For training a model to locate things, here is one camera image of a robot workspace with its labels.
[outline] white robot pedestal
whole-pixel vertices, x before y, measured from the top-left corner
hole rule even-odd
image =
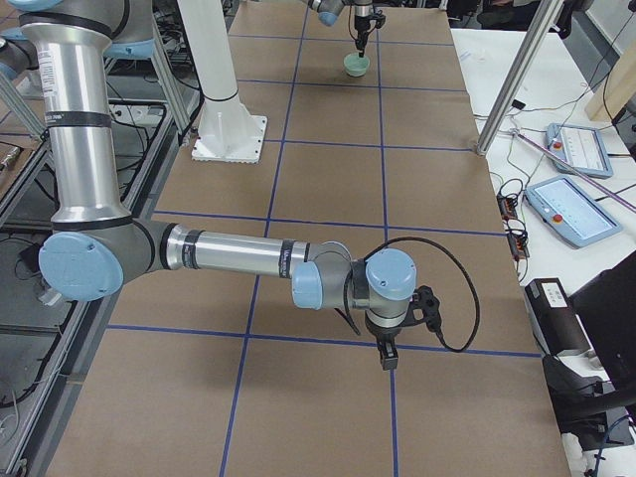
[[[192,157],[258,162],[267,119],[240,102],[220,0],[179,0],[205,104]]]
[[[258,162],[267,118],[252,116],[239,96],[206,99],[192,158],[198,161]]]

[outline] small bowl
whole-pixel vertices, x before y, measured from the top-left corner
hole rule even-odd
[[[358,78],[363,76],[369,69],[371,61],[367,57],[361,57],[357,53],[350,53],[345,57],[345,72],[350,77]]]

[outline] wall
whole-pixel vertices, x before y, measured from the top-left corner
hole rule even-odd
[[[595,0],[586,13],[607,41],[611,42],[631,15],[627,9],[628,4],[629,0]],[[634,41],[636,41],[636,15],[621,33],[614,48],[620,55]]]

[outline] table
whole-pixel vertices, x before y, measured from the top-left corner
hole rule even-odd
[[[513,61],[524,34],[519,32],[453,30],[453,40],[457,48],[466,87],[470,94],[471,105],[475,114],[487,115],[497,96],[504,77]],[[579,98],[587,91],[587,83],[569,55],[565,45],[557,34],[548,34],[539,54],[531,66],[517,99],[527,104],[527,109],[560,106]],[[567,121],[572,124],[605,128],[602,132],[607,151],[610,154],[628,154],[628,151],[613,127],[608,123],[589,121],[584,107],[592,97],[592,92],[585,93],[575,105],[569,104],[556,110],[524,112],[515,117],[515,122],[508,118],[502,127],[503,131],[511,127],[522,127],[544,130],[552,123]],[[478,127],[484,123],[477,119]],[[526,134],[536,142],[544,143],[545,136],[540,132],[527,131]],[[490,170],[500,174],[504,179],[524,178],[519,171],[506,162],[511,141],[513,153],[511,160],[527,172],[537,166],[541,153],[510,136],[500,134],[487,154]],[[614,176],[602,180],[602,184],[610,190],[619,190],[636,182],[636,163],[631,157],[611,158]],[[557,170],[547,158],[537,168],[530,184],[544,181],[557,174]],[[578,178],[574,178],[591,197],[602,194],[588,186]],[[497,191],[499,184],[494,180]],[[622,194],[628,201],[636,202],[636,190]],[[620,234],[594,243],[582,249],[574,249],[557,237],[534,211],[524,207],[526,225],[529,231],[529,268],[522,281],[526,285],[537,277],[556,276],[561,281],[566,293],[576,291],[601,270],[613,267],[636,247],[636,217],[611,200],[604,200],[605,208],[624,228]],[[582,376],[601,376],[607,379],[602,370],[594,369],[583,357],[565,357],[562,360]],[[585,452],[588,462],[593,462],[593,451]],[[632,475],[636,468],[636,445],[606,449],[603,456],[607,458],[600,467],[599,475]]]
[[[287,281],[146,275],[122,292],[51,477],[567,475],[446,16],[386,14],[369,72],[351,79],[345,22],[325,29],[299,3],[241,4],[231,46],[241,100],[269,117],[260,162],[193,162],[182,149],[154,217],[337,239],[355,256],[397,235],[439,240],[481,297],[471,352],[404,331],[399,367],[384,373],[369,335],[331,310],[294,309]],[[405,249],[461,343],[473,309],[460,273]]]

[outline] light blue joint cap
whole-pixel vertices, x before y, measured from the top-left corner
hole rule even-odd
[[[123,284],[123,270],[112,251],[78,232],[50,236],[40,249],[40,269],[53,288],[73,300],[97,300]]]
[[[153,39],[141,42],[113,43],[104,52],[104,56],[117,60],[148,60],[155,51]]]
[[[8,0],[9,5],[23,12],[41,12],[49,10],[64,0]]]
[[[383,298],[406,300],[417,286],[417,270],[412,258],[396,248],[385,248],[367,260],[369,285]]]
[[[9,65],[5,65],[4,63],[0,63],[0,73],[7,77],[9,80],[14,80],[18,77],[16,71]]]
[[[299,263],[291,277],[291,296],[298,308],[322,307],[322,279],[313,261]]]
[[[333,27],[338,20],[338,15],[331,12],[320,12],[318,14],[318,20],[326,27]]]
[[[27,37],[22,33],[22,29],[20,27],[7,28],[0,32],[0,36],[6,38],[7,40],[13,40],[14,42],[26,41]]]

